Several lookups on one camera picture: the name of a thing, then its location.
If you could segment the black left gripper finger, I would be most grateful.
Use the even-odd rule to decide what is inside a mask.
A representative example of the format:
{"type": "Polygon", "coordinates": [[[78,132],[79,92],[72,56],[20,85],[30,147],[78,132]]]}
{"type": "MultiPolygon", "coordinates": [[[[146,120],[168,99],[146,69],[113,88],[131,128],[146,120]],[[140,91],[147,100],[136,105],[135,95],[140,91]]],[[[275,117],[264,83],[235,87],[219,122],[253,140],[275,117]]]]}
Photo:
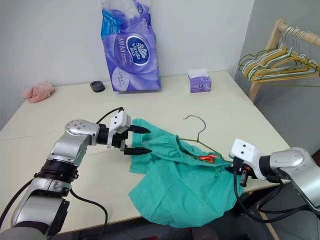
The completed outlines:
{"type": "Polygon", "coordinates": [[[149,129],[139,125],[130,125],[128,131],[136,134],[149,134],[151,132],[149,129]]]}
{"type": "Polygon", "coordinates": [[[125,147],[123,150],[123,153],[125,155],[130,155],[130,156],[139,156],[139,155],[145,155],[151,153],[152,150],[144,148],[144,147],[125,147]]]}

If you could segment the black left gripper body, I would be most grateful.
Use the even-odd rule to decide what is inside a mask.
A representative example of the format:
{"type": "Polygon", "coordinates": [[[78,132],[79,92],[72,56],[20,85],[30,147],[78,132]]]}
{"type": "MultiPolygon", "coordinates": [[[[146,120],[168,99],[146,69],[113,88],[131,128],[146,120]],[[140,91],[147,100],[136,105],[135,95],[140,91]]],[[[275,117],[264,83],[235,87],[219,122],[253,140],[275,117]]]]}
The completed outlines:
{"type": "Polygon", "coordinates": [[[115,133],[112,137],[112,146],[114,148],[120,149],[121,151],[127,151],[128,145],[126,144],[126,141],[129,137],[129,131],[126,130],[123,133],[115,133]]]}

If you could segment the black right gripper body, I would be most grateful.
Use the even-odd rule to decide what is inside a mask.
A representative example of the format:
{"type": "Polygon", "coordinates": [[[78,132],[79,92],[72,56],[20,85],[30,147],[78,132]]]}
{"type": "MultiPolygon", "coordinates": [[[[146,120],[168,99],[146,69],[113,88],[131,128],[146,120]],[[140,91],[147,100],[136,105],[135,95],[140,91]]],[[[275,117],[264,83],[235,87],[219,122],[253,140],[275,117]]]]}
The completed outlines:
{"type": "Polygon", "coordinates": [[[244,164],[242,160],[234,160],[232,163],[231,172],[233,173],[233,187],[246,187],[251,172],[251,168],[244,164]]]}

